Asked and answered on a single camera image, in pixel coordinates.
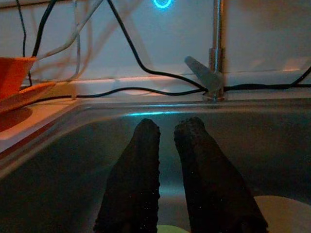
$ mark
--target orange plate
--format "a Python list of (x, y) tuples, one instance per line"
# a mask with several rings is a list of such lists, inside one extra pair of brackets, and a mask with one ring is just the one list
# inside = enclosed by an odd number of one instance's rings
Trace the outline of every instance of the orange plate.
[(25, 88), (24, 90), (19, 91), (15, 95), (0, 99), (0, 114), (35, 102), (37, 99), (39, 99), (49, 90), (51, 90), (51, 88), (54, 87), (55, 84), (56, 83), (52, 82), (38, 84), (32, 87)]
[(0, 57), (0, 99), (16, 94), (35, 57)]

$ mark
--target stainless steel sink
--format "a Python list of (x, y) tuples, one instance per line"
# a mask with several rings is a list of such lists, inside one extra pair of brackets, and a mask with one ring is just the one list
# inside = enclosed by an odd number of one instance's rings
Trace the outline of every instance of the stainless steel sink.
[(194, 116), (254, 195), (311, 204), (311, 100), (90, 103), (6, 158), (14, 170), (0, 180), (0, 232), (92, 232), (109, 171), (143, 118), (161, 131), (159, 224), (189, 231), (173, 131)]

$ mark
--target faucet lever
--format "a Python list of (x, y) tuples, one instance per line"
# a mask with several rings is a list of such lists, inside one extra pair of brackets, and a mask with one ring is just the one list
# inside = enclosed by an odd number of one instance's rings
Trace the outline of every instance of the faucet lever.
[(221, 91), (223, 87), (223, 75), (221, 73), (212, 72), (205, 65), (190, 56), (185, 58), (185, 63), (207, 88), (209, 95), (214, 96)]

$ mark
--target black cable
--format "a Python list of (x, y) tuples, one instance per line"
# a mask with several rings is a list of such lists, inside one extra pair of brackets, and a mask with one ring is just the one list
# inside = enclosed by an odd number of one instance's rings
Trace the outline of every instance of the black cable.
[(135, 59), (138, 63), (138, 65), (140, 66), (140, 68), (142, 70), (144, 70), (145, 72), (149, 73), (149, 74), (154, 74), (154, 75), (161, 75), (161, 76), (168, 76), (168, 77), (172, 77), (172, 78), (176, 78), (176, 79), (180, 79), (180, 80), (183, 80), (185, 82), (188, 82), (196, 87), (198, 87), (199, 89), (201, 89), (202, 91), (207, 91), (207, 89), (205, 87), (203, 87), (202, 85), (198, 84), (197, 82), (193, 81), (193, 80), (190, 80), (190, 79), (187, 79), (185, 77), (182, 77), (180, 75), (176, 75), (176, 74), (171, 74), (171, 73), (167, 73), (167, 72), (161, 72), (161, 71), (155, 71), (155, 70), (151, 70), (151, 69), (148, 69), (141, 61), (139, 55), (138, 55), (138, 52), (132, 42), (132, 39), (131, 37), (129, 36), (129, 33), (127, 32), (126, 28), (125, 28), (125, 25), (121, 19), (121, 17), (119, 16), (119, 13), (118, 11), (116, 10), (115, 6), (113, 5), (112, 1), (111, 0), (108, 0), (108, 3), (110, 5), (110, 8), (113, 12), (113, 14), (115, 15), (122, 31), (123, 31), (123, 34), (128, 42), (128, 44), (130, 45), (131, 47), (131, 50), (135, 56)]
[(273, 84), (273, 85), (265, 85), (265, 84), (240, 84), (236, 86), (225, 86), (224, 91), (232, 91), (232, 90), (264, 90), (264, 89), (272, 89), (272, 90), (286, 90), (293, 87), (306, 87), (310, 88), (311, 84), (299, 84), (302, 82), (309, 74), (311, 73), (311, 67), (307, 69), (297, 80), (292, 82), (291, 84)]
[[(114, 89), (111, 91), (107, 91), (107, 92), (95, 94), (95, 95), (77, 95), (77, 98), (98, 98), (98, 97), (104, 97), (104, 96), (111, 95), (113, 93), (117, 93), (121, 91), (128, 91), (128, 90), (148, 91), (148, 92), (158, 93), (158, 94), (162, 94), (166, 96), (185, 96), (185, 95), (189, 95), (193, 93), (202, 92), (201, 89), (196, 89), (192, 91), (184, 91), (184, 92), (165, 92), (165, 91), (154, 90), (154, 89), (150, 89), (146, 87), (123, 87), (123, 88), (118, 88), (118, 89)], [(44, 99), (39, 99), (35, 103), (48, 101), (48, 100), (66, 99), (66, 98), (71, 98), (71, 95), (48, 97)]]
[(56, 2), (57, 2), (57, 0), (51, 0), (50, 1), (49, 5), (47, 6), (47, 9), (45, 10), (45, 12), (41, 18), (38, 33), (37, 33), (37, 38), (36, 38), (36, 42), (35, 42), (35, 47), (34, 47), (34, 51), (33, 51), (33, 57), (36, 57), (38, 55), (45, 23), (47, 22), (48, 17), (50, 16), (50, 13), (51, 13)]
[(23, 18), (23, 13), (21, 12), (21, 6), (19, 3), (19, 0), (16, 0), (16, 4), (17, 4), (17, 8), (18, 8), (18, 12), (19, 12), (19, 18), (20, 18), (20, 22), (21, 22), (21, 26), (23, 28), (23, 32), (24, 32), (24, 39), (23, 39), (23, 57), (26, 56), (26, 39), (27, 39), (27, 33), (26, 33), (26, 28), (25, 28), (25, 24), (24, 24), (24, 18)]
[[(109, 6), (111, 8), (111, 10), (113, 11), (113, 14), (115, 15), (124, 35), (125, 38), (127, 40), (127, 42), (129, 43), (131, 50), (136, 58), (136, 61), (138, 63), (138, 65), (141, 67), (141, 69), (143, 69), (145, 72), (150, 73), (150, 74), (155, 74), (155, 75), (163, 75), (163, 76), (168, 76), (168, 77), (173, 77), (173, 78), (177, 78), (183, 81), (186, 81), (196, 87), (198, 87), (200, 90), (202, 91), (208, 91), (205, 87), (201, 86), (200, 84), (196, 83), (195, 81), (192, 81), (190, 79), (187, 79), (185, 77), (179, 76), (179, 75), (175, 75), (175, 74), (170, 74), (170, 73), (166, 73), (166, 72), (161, 72), (161, 71), (154, 71), (154, 70), (150, 70), (147, 67), (145, 67), (145, 65), (142, 63), (138, 52), (129, 36), (129, 33), (127, 32), (125, 25), (120, 17), (120, 15), (118, 14), (118, 11), (116, 10), (114, 4), (112, 3), (111, 0), (107, 0), (109, 3)], [(311, 72), (311, 67), (299, 78), (297, 79), (295, 82), (293, 82), (292, 84), (276, 84), (276, 85), (264, 85), (264, 84), (242, 84), (242, 85), (236, 85), (236, 86), (225, 86), (224, 87), (224, 91), (230, 91), (230, 90), (257, 90), (257, 89), (277, 89), (277, 90), (281, 90), (281, 89), (289, 89), (292, 87), (311, 87), (311, 85), (309, 84), (304, 84), (304, 85), (299, 85), (298, 83), (300, 83), (302, 80), (304, 80)]]
[(307, 69), (306, 72), (303, 73), (303, 75), (301, 75), (301, 77), (299, 79), (297, 79), (295, 82), (293, 82), (291, 84), (291, 86), (296, 86), (298, 83), (302, 82), (309, 74), (311, 73), (311, 67), (309, 67), (309, 69)]
[[(23, 38), (23, 57), (25, 57), (26, 56), (26, 40), (27, 40), (26, 27), (25, 27), (24, 17), (23, 17), (23, 13), (21, 11), (21, 6), (20, 6), (20, 3), (19, 3), (19, 0), (16, 0), (16, 4), (17, 4), (18, 12), (19, 12), (19, 18), (20, 18), (21, 26), (22, 26), (23, 32), (24, 32), (24, 38)], [(31, 80), (30, 71), (28, 72), (28, 80), (29, 80), (30, 86), (32, 86), (33, 85), (33, 81)]]

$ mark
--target chrome faucet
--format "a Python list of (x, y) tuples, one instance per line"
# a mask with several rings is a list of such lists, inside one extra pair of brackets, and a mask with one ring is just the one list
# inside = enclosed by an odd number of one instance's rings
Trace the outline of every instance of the chrome faucet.
[(213, 47), (209, 50), (209, 68), (193, 57), (189, 56), (185, 59), (188, 67), (207, 88), (208, 92), (205, 93), (205, 96), (213, 102), (224, 100), (224, 76), (222, 74), (224, 59), (224, 48), (222, 47), (223, 14), (223, 0), (214, 0)]

